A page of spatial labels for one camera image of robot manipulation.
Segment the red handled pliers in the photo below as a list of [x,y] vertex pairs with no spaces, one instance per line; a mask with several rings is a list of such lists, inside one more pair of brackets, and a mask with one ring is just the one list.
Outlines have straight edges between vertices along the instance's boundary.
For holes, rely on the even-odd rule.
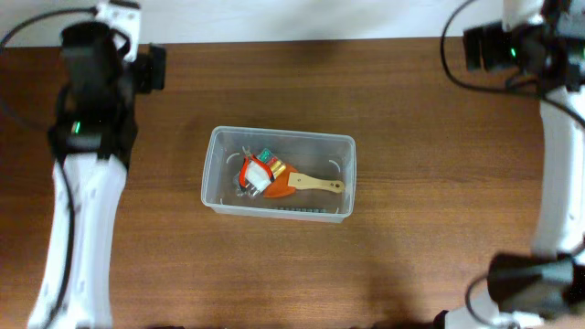
[[274,182],[272,170],[259,160],[248,148],[243,147],[243,166],[239,172],[239,188],[246,192],[249,188],[263,191]]

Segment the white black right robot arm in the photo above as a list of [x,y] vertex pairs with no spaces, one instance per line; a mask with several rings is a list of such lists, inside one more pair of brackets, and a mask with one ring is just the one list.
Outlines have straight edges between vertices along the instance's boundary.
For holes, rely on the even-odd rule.
[[515,68],[502,88],[460,88],[539,102],[545,139],[540,215],[528,256],[500,253],[463,307],[432,328],[535,328],[584,314],[584,4],[505,1],[501,20],[463,33],[469,70]]

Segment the orange socket bit rail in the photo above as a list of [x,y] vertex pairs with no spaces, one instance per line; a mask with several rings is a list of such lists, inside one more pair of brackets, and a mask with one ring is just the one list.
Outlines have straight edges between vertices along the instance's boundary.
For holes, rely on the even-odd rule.
[[309,208],[309,207],[274,207],[274,210],[289,211],[289,212],[306,212],[306,213],[328,213],[324,208]]

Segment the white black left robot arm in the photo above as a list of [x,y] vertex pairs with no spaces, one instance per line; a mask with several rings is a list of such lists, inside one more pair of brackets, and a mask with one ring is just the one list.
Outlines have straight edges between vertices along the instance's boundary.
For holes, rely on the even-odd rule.
[[48,129],[55,203],[30,328],[110,328],[112,237],[138,127],[135,98],[165,86],[166,51],[138,50],[141,7],[102,1],[66,27],[69,75]]

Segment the clear plastic container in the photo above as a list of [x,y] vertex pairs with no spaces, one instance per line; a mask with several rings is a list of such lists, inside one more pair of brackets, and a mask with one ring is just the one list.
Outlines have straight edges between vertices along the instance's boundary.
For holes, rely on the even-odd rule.
[[353,213],[356,176],[348,135],[219,126],[201,200],[220,214],[340,223]]

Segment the orange scraper wooden handle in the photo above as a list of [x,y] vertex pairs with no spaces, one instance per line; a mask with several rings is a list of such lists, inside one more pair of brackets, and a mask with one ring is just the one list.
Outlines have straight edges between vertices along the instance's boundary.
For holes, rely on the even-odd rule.
[[341,194],[345,184],[339,180],[318,179],[300,173],[293,166],[287,166],[263,191],[265,198],[281,198],[293,195],[297,190],[322,190]]

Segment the clear case coloured bits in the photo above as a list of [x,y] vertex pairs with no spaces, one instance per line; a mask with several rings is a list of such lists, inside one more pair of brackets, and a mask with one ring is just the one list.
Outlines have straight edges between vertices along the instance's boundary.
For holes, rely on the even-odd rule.
[[242,147],[242,152],[243,163],[234,177],[237,196],[261,195],[287,168],[284,161],[267,148],[254,154],[249,147]]

